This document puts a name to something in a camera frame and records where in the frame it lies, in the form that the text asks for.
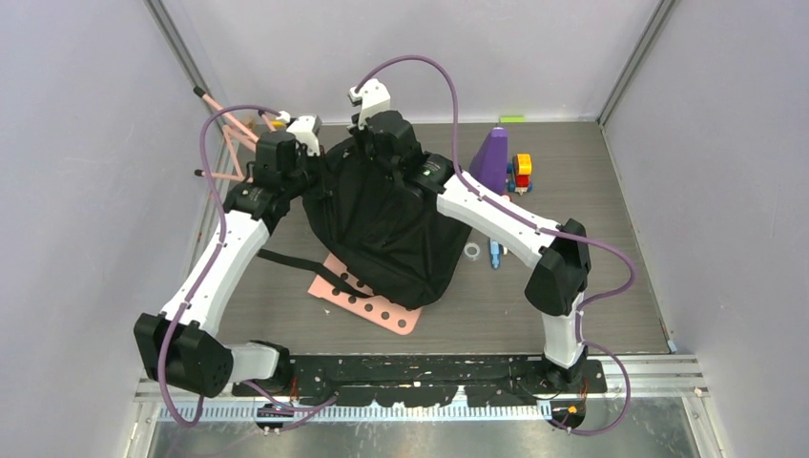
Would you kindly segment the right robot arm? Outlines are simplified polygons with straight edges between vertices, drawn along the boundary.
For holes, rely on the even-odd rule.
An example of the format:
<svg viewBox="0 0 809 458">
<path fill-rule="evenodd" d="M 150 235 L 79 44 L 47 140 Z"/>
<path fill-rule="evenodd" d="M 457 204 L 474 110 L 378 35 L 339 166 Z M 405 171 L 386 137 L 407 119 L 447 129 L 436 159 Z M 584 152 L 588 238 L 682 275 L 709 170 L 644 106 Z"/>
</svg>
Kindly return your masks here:
<svg viewBox="0 0 809 458">
<path fill-rule="evenodd" d="M 502 199 L 445 156 L 427 154 L 413 126 L 394 110 L 353 114 L 349 131 L 358 150 L 384 172 L 408 203 L 418 203 L 502 242 L 532 273 L 524 294 L 542 316 L 545 379 L 569 391 L 583 377 L 588 350 L 578 336 L 575 309 L 591 271 L 584 226 L 559 224 Z"/>
</svg>

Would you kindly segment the black student backpack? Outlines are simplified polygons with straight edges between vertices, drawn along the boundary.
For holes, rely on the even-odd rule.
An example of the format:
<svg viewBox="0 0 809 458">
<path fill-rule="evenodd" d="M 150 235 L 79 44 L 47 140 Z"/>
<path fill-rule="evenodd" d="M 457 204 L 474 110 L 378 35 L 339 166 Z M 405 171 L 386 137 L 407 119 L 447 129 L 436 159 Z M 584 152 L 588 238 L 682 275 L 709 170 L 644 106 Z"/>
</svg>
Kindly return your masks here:
<svg viewBox="0 0 809 458">
<path fill-rule="evenodd" d="M 316 238 L 371 290 L 408 309 L 446 292 L 469 226 L 405 201 L 352 137 L 325 152 L 335 189 L 302 207 Z"/>
</svg>

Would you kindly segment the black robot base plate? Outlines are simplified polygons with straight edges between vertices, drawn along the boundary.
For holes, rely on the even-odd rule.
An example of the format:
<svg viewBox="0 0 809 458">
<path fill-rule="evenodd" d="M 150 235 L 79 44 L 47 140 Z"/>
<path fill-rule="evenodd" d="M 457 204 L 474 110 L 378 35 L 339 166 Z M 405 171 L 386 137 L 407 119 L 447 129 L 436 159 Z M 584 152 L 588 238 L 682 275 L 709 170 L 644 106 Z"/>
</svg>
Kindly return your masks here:
<svg viewBox="0 0 809 458">
<path fill-rule="evenodd" d="M 563 395 L 601 394 L 602 364 L 586 360 L 554 369 L 539 355 L 300 355 L 268 380 L 236 384 L 236 396 L 264 390 L 304 406 L 335 399 L 337 406 L 528 406 Z"/>
</svg>

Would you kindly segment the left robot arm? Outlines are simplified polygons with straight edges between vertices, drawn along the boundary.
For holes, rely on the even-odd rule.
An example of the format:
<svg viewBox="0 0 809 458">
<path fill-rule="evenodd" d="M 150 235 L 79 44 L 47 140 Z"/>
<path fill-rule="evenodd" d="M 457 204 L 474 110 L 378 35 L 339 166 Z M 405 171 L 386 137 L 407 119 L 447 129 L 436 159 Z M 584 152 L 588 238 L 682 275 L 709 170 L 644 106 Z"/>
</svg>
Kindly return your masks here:
<svg viewBox="0 0 809 458">
<path fill-rule="evenodd" d="M 293 380 L 285 348 L 271 343 L 227 346 L 218 338 L 224 309 L 246 268 L 269 240 L 293 199 L 319 189 L 322 146 L 317 133 L 266 132 L 252 177 L 228 191 L 219 227 L 192 273 L 156 315 L 135 322 L 148 377 L 214 398 L 231 383 L 256 380 L 271 395 Z"/>
</svg>

